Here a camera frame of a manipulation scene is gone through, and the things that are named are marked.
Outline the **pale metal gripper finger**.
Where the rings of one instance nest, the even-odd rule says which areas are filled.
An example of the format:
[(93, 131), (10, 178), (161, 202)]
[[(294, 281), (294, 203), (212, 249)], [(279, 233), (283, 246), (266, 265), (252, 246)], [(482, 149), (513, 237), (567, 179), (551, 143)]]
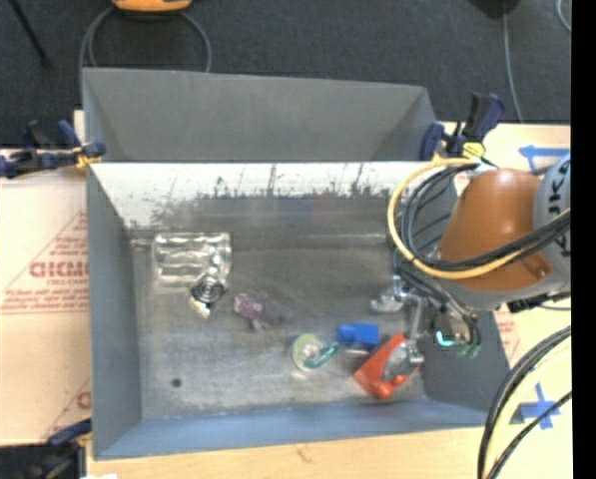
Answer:
[(391, 277), (389, 285), (369, 303), (369, 309), (378, 314), (396, 313), (403, 309), (407, 292), (400, 275)]
[(414, 344), (398, 344), (388, 356), (384, 365), (384, 380), (402, 383), (424, 363), (424, 356)]

